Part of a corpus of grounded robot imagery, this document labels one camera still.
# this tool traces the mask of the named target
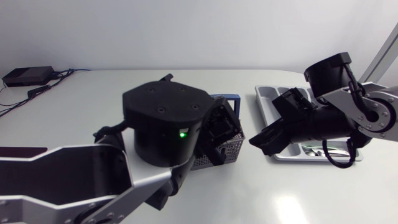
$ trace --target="gray plastic tray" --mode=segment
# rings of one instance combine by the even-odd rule
[[[290,88],[287,86],[256,86],[257,103],[260,107],[262,118],[266,125],[272,124],[274,121],[280,118],[280,115],[274,105],[272,100],[277,98],[282,93],[286,92]],[[316,100],[313,100],[311,96],[311,89],[300,88],[297,89],[301,94],[306,97],[309,101],[318,104]],[[326,157],[321,156],[308,156],[305,152],[308,150],[303,146],[321,146],[321,141],[310,141],[303,142],[301,144],[289,144],[281,153],[274,154],[275,159],[280,161],[325,161],[328,162]],[[346,138],[332,139],[328,141],[328,147],[337,147],[338,149],[347,151]],[[334,157],[335,161],[338,162],[348,162],[349,157]],[[363,160],[363,155],[360,150],[357,150],[356,161]]]

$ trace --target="gray mesh basket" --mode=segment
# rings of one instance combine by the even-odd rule
[[[239,155],[239,151],[241,150],[243,140],[244,134],[243,131],[241,131],[239,134],[235,135],[234,138],[224,142],[222,145],[217,147],[217,150],[220,153],[226,154],[226,164],[236,161]],[[212,166],[213,164],[210,162],[209,158],[204,155],[195,159],[191,170],[203,169]]]

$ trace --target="blue basket handle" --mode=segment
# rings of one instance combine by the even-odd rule
[[[233,100],[234,101],[234,112],[236,116],[239,118],[239,109],[241,107],[241,97],[238,94],[213,94],[210,95],[213,98],[216,98],[217,96],[222,96],[223,98],[226,98],[227,100]]]

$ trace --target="black electronic device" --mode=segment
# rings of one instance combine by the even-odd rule
[[[51,66],[15,68],[2,80],[8,87],[45,85],[50,81],[53,72]]]
[[[217,147],[242,129],[227,98],[213,99],[205,91],[171,82],[168,74],[123,94],[124,121],[95,133],[96,143],[126,150],[121,132],[134,129],[137,155],[157,167],[173,167],[170,180],[145,203],[161,210],[177,194],[196,157],[205,155],[214,166],[225,163]]]

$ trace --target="screw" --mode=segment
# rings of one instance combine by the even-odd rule
[[[108,218],[113,218],[113,216],[114,216],[113,212],[109,212],[108,215],[107,215]]]

